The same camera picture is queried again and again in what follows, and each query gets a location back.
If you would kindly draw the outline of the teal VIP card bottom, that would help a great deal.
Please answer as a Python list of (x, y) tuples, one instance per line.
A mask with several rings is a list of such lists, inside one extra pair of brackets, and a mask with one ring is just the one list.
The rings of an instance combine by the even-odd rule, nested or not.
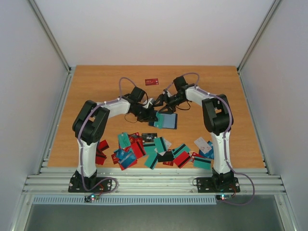
[(159, 112), (156, 113), (157, 121), (154, 122), (154, 127), (162, 129), (165, 120), (165, 114), (161, 114)]

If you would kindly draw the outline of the teal vip card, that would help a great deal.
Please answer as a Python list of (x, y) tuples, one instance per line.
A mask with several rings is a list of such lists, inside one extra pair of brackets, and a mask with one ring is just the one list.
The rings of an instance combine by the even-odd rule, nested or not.
[(154, 122), (154, 127), (162, 129), (165, 120), (165, 114), (161, 114), (159, 112), (156, 113), (157, 121)]
[(118, 134), (117, 138), (121, 149), (125, 149), (130, 146), (131, 143), (129, 140), (129, 136), (126, 132)]

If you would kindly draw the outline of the blue leather card holder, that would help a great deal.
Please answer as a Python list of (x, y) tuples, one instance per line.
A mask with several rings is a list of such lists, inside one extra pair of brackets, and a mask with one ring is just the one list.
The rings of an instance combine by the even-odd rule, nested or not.
[[(165, 120), (164, 120), (164, 129), (177, 129), (177, 123), (178, 123), (178, 114), (165, 114)], [(154, 127), (154, 123), (148, 123), (149, 126)]]

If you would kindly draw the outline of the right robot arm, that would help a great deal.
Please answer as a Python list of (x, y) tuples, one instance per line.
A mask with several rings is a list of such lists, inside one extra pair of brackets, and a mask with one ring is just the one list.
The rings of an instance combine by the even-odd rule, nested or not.
[(214, 148), (212, 185), (222, 191), (232, 183), (234, 172), (230, 162), (229, 138), (233, 116), (226, 95), (215, 95), (201, 89), (197, 84), (188, 84), (184, 76), (177, 77), (172, 83), (177, 93), (170, 95), (165, 89), (153, 103), (161, 106), (161, 113), (172, 113), (176, 106), (184, 102), (194, 102), (202, 107), (206, 130), (211, 134)]

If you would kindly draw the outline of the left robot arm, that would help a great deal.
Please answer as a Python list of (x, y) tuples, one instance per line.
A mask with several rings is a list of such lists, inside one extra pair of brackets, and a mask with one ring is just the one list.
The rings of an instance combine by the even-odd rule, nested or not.
[(69, 182), (70, 192), (92, 192), (100, 189), (102, 184), (111, 184), (116, 179), (97, 177), (95, 163), (96, 150), (104, 134), (108, 119), (132, 113), (139, 122), (156, 121), (154, 111), (155, 99), (147, 98), (141, 102), (146, 92), (135, 87), (130, 94), (101, 103), (88, 100), (77, 115), (72, 130), (78, 142), (78, 167)]

